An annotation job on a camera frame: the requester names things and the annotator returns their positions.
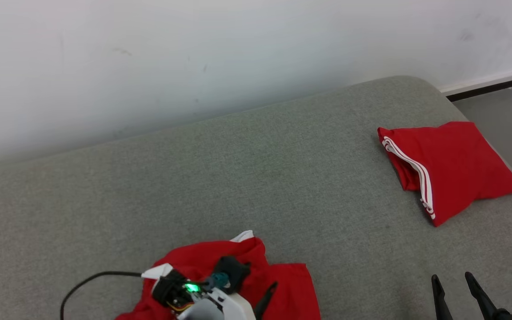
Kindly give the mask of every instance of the red cloth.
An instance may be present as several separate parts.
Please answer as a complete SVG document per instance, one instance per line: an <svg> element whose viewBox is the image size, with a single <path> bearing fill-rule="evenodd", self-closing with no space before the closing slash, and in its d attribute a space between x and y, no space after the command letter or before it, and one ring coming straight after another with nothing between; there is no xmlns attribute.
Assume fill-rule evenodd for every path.
<svg viewBox="0 0 512 320"><path fill-rule="evenodd" d="M182 275L193 281L203 281L211 275L217 261L223 256L235 256L240 263L250 262L250 275L242 284L240 295L248 300L252 308L264 293L278 281L276 292L263 320L318 320L319 306L313 289L311 276L305 264L269 265L264 256L266 249L262 240L253 237L240 243L213 241L188 245L175 249L154 267L169 263ZM172 320L168 308L163 308L151 297L155 280L144 280L142 298L130 313L122 314L116 320Z"/></svg>
<svg viewBox="0 0 512 320"><path fill-rule="evenodd" d="M512 193L512 172L473 122L438 128L378 128L404 190L420 191L436 227L473 200Z"/></svg>

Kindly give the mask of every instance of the gray couch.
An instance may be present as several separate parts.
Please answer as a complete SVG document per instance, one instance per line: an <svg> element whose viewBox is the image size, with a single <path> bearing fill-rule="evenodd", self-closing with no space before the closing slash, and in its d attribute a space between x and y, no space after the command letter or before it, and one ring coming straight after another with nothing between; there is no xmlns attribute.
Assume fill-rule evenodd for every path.
<svg viewBox="0 0 512 320"><path fill-rule="evenodd" d="M324 319L479 319L471 271L512 311L512 195L439 228L400 188L376 128L466 120L434 87L390 77L0 170L0 320L57 318L73 285L144 271L170 249L246 229L271 263L306 263ZM81 288L66 318L112 319L135 278Z"/></svg>

